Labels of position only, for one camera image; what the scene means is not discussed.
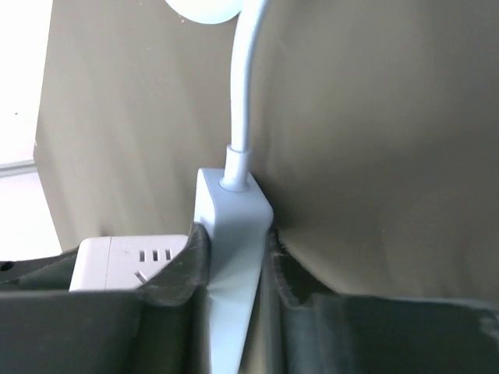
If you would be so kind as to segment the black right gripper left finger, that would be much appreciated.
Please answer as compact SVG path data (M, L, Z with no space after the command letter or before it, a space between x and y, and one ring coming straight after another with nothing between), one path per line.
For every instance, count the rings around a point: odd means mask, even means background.
M210 240L200 224L135 291L72 293L76 251L1 264L4 373L201 373Z

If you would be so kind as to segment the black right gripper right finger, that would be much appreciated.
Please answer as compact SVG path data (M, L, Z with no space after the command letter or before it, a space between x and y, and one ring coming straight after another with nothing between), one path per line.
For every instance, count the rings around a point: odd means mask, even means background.
M488 302L382 298L328 288L267 236L260 282L269 373L495 373Z

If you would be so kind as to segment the white tiger cube plug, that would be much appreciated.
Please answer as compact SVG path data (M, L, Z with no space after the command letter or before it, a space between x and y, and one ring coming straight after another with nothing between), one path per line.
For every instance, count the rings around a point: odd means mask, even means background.
M69 290L138 288L163 270L187 242L187 235L87 238L80 243Z

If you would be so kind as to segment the white light-blue power strip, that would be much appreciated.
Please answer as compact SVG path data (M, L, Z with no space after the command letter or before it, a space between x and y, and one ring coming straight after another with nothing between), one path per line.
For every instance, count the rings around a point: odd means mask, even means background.
M233 192L221 169L201 168L194 222L206 230L210 259L203 318L202 373L237 373L260 280L273 210L254 178Z

